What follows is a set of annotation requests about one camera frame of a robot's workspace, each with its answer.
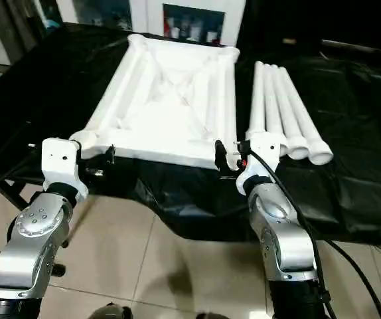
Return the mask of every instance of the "black plastic sheet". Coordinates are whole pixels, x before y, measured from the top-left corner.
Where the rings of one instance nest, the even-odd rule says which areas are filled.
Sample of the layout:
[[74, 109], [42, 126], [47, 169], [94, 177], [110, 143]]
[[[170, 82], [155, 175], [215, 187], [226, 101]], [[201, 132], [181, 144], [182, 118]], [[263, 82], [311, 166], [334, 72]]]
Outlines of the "black plastic sheet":
[[[29, 143], [69, 138], [97, 106], [127, 50], [127, 35], [67, 25], [0, 78], [0, 173]], [[283, 158], [277, 174], [308, 220], [330, 239], [381, 244], [381, 62], [322, 57], [285, 49], [243, 50], [236, 64], [238, 137], [248, 127], [254, 63], [288, 69], [334, 160], [314, 166]], [[39, 164], [15, 179], [40, 182]], [[217, 171], [116, 158], [92, 192], [148, 205], [180, 236], [251, 241], [245, 197]], [[118, 207], [121, 218], [121, 207]]]

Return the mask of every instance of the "tiled floor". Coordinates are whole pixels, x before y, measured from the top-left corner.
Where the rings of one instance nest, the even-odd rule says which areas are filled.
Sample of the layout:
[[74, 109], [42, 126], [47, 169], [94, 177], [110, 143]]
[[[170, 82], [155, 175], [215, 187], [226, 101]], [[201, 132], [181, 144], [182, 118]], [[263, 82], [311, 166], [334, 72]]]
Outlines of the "tiled floor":
[[[27, 186], [24, 197], [39, 187]], [[0, 195], [0, 248], [17, 210]], [[377, 319], [356, 273], [320, 243], [327, 286], [339, 319]], [[361, 266], [381, 299], [381, 252], [340, 243]], [[231, 319], [272, 315], [257, 245], [187, 241], [148, 208], [123, 199], [90, 197], [74, 210], [70, 246], [57, 261], [67, 266], [52, 278], [41, 318], [85, 319], [115, 302], [131, 306], [135, 318], [192, 319], [216, 312]]]

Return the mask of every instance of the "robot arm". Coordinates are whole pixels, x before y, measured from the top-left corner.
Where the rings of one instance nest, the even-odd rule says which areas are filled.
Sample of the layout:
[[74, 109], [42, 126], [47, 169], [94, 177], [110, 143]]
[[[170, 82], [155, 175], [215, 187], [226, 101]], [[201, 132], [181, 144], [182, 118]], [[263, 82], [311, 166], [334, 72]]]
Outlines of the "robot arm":
[[55, 254], [68, 237], [72, 209], [88, 195], [78, 178], [79, 153], [74, 141], [42, 143], [44, 191], [19, 213], [0, 254], [0, 318], [38, 317]]
[[[280, 144], [273, 134], [252, 138], [250, 147], [276, 169]], [[313, 244], [299, 224], [295, 208], [252, 155], [248, 155], [236, 186], [248, 198], [250, 224], [260, 240], [275, 318], [327, 318], [323, 303], [329, 301], [329, 295], [320, 289]]]

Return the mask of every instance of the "white pvc pipe frame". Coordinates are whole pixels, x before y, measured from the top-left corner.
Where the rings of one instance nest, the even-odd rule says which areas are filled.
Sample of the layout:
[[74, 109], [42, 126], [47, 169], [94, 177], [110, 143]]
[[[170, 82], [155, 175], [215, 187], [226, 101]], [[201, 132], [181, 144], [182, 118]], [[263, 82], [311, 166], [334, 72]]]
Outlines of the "white pvc pipe frame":
[[281, 156], [308, 157], [315, 165], [332, 160], [331, 149], [320, 137], [286, 69], [258, 61], [246, 138], [266, 131], [279, 136]]

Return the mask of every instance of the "table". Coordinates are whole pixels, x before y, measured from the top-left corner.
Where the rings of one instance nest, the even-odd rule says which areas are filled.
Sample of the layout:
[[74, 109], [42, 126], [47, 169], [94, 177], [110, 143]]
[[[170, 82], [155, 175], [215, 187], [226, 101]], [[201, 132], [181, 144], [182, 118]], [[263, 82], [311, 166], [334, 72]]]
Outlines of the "table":
[[[48, 137], [69, 138], [90, 118], [124, 52], [124, 31], [66, 25], [0, 78], [0, 174]], [[281, 160], [277, 173], [322, 237], [381, 245], [381, 58], [318, 48], [241, 48], [236, 63], [238, 137], [248, 127], [254, 62], [285, 66], [314, 123], [334, 151], [328, 165]], [[101, 156], [92, 193], [149, 206], [178, 235], [253, 241], [246, 199], [216, 171]], [[41, 183], [38, 160], [13, 180]]]

